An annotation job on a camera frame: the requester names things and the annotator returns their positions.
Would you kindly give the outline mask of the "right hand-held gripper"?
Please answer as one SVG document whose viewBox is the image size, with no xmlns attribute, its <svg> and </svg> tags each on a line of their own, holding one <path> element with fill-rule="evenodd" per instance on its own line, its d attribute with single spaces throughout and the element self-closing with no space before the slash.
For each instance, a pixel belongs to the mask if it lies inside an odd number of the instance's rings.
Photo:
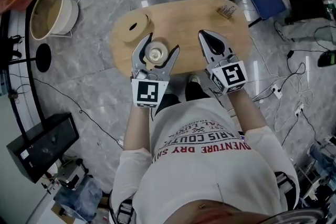
<svg viewBox="0 0 336 224">
<path fill-rule="evenodd" d="M 248 81 L 247 73 L 244 62 L 239 61 L 235 54 L 230 54 L 232 50 L 228 40 L 210 30 L 200 30 L 198 39 L 208 62 L 205 71 L 210 81 L 223 94 L 240 90 Z"/>
</svg>

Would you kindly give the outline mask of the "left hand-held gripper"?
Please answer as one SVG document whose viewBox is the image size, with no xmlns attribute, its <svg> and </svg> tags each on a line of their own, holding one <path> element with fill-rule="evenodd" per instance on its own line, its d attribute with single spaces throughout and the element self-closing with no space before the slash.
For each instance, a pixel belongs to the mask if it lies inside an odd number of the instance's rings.
<svg viewBox="0 0 336 224">
<path fill-rule="evenodd" d="M 152 41 L 152 36 L 153 33 L 146 35 L 132 53 L 131 85 L 133 103 L 137 107 L 157 108 L 159 106 L 169 84 L 169 74 L 180 52 L 179 45 L 176 45 L 160 66 L 147 69 L 143 58 L 147 45 Z"/>
</svg>

